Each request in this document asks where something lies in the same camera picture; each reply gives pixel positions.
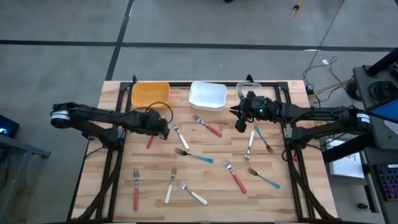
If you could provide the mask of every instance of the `clear plastic container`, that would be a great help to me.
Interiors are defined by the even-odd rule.
[[[242,82],[236,84],[236,99],[239,100],[238,90],[242,91],[244,97],[246,97],[249,91],[253,91],[256,96],[262,95],[260,83]]]
[[[193,82],[189,92],[189,102],[193,109],[217,111],[226,104],[226,86],[215,83]]]

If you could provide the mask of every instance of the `blue-handled fork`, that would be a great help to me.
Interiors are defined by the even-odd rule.
[[[254,129],[257,131],[257,133],[259,133],[261,139],[262,139],[262,140],[264,141],[264,143],[266,144],[266,149],[267,149],[267,151],[268,151],[269,153],[271,153],[271,154],[275,153],[275,151],[268,145],[266,139],[262,136],[259,127],[258,127],[257,125],[254,125]]]
[[[174,151],[175,151],[175,153],[180,154],[181,156],[189,155],[189,156],[192,156],[194,158],[201,159],[201,160],[209,162],[209,163],[213,163],[213,159],[211,159],[211,158],[206,158],[206,157],[203,157],[203,156],[192,155],[192,154],[189,154],[186,151],[184,151],[182,149],[179,149],[179,148],[175,148]]]
[[[273,182],[273,181],[271,181],[271,180],[269,180],[269,179],[267,179],[267,178],[265,178],[265,177],[260,176],[260,175],[259,175],[254,169],[252,169],[251,167],[248,168],[248,171],[249,171],[249,173],[251,173],[252,175],[257,175],[257,176],[261,177],[263,180],[265,180],[266,182],[272,184],[272,185],[273,185],[274,187],[276,187],[277,189],[280,188],[280,185],[279,185],[279,184],[277,184],[277,183],[275,183],[275,182]]]

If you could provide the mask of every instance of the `white box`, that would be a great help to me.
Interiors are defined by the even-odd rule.
[[[220,112],[226,104],[226,86],[215,83],[193,82],[189,92],[193,109]]]

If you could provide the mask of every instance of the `computer monitor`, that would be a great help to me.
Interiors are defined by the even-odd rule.
[[[398,124],[398,95],[376,103],[366,109],[365,112],[368,115]]]

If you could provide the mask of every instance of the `keyboard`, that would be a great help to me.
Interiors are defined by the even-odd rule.
[[[398,164],[378,165],[376,167],[384,200],[388,202],[398,201]]]

